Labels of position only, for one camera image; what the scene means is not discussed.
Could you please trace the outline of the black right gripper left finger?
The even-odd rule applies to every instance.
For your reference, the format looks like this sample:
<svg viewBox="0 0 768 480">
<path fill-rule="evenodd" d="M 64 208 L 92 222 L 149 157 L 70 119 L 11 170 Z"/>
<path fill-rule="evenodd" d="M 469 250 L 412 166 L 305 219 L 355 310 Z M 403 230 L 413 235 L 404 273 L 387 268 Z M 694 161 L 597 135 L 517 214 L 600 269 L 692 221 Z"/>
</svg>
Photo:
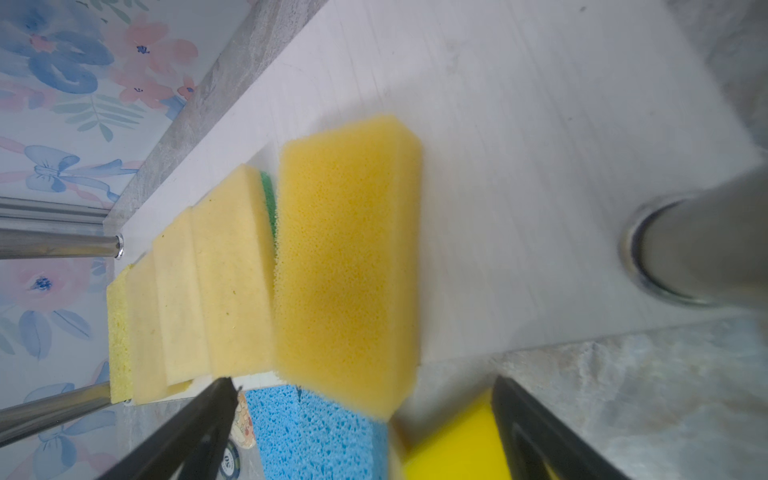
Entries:
<svg viewBox="0 0 768 480">
<path fill-rule="evenodd" d="M 231 378 L 219 378 L 103 479 L 214 479 L 229 440 L 238 405 Z"/>
</svg>

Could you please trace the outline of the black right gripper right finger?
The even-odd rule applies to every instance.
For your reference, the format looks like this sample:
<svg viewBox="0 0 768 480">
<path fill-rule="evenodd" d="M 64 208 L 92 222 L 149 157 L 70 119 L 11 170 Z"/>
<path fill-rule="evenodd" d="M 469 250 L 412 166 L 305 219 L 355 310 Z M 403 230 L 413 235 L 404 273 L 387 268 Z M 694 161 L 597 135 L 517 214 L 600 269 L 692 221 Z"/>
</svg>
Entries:
<svg viewBox="0 0 768 480">
<path fill-rule="evenodd" d="M 627 477 L 514 379 L 495 379 L 491 407 L 514 479 Z"/>
</svg>

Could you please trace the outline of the bright yellow foam sponge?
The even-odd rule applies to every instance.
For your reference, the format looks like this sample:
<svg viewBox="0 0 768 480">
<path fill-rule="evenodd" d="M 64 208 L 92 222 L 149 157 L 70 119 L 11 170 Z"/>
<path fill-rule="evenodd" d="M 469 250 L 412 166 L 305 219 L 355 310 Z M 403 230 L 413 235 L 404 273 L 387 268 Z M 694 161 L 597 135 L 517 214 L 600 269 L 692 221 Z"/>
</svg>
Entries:
<svg viewBox="0 0 768 480">
<path fill-rule="evenodd" d="M 484 391 L 407 453 L 401 472 L 406 479 L 520 479 L 504 450 L 492 392 Z"/>
</svg>

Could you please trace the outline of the pale yellow sponge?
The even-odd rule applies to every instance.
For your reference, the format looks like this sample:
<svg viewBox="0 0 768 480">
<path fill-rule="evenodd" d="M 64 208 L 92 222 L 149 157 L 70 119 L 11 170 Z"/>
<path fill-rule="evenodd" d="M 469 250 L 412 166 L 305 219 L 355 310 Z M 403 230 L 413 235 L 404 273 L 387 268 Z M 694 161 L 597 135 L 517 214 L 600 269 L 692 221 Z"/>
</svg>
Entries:
<svg viewBox="0 0 768 480">
<path fill-rule="evenodd" d="M 169 384 L 165 369 L 155 262 L 146 253 L 126 276 L 132 400 L 144 405 L 185 391 L 191 381 Z"/>
</svg>

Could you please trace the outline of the bright yellow cellulose sponge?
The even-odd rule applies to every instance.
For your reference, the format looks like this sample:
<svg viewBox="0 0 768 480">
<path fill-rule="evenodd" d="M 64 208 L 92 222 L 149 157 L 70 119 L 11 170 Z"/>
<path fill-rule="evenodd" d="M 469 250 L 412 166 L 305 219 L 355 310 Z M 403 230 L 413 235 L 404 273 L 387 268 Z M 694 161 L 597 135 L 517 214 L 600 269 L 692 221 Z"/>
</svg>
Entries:
<svg viewBox="0 0 768 480">
<path fill-rule="evenodd" d="M 124 268 L 106 289 L 110 399 L 112 404 L 129 401 L 133 395 L 126 289 L 126 280 L 130 269 L 130 266 Z"/>
</svg>

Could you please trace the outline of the yellow orange-backed sponge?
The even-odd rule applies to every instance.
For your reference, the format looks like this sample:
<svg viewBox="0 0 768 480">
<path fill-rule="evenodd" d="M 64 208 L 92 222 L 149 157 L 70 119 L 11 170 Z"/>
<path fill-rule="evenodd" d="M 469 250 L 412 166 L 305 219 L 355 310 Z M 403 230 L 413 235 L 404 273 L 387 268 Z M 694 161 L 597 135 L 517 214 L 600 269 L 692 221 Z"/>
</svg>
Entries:
<svg viewBox="0 0 768 480">
<path fill-rule="evenodd" d="M 210 360 L 189 208 L 153 241 L 152 257 L 166 379 L 191 381 L 209 373 Z"/>
</svg>

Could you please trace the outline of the yellow green-backed sponge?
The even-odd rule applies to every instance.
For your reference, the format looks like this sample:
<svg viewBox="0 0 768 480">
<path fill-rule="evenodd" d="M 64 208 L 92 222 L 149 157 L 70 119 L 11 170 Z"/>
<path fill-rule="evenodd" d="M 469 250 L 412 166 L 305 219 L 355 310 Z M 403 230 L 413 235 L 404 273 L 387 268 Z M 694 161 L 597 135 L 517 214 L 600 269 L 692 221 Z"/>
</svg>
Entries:
<svg viewBox="0 0 768 480">
<path fill-rule="evenodd" d="M 211 374 L 271 370 L 275 247 L 260 171 L 233 170 L 192 208 L 192 227 Z"/>
</svg>

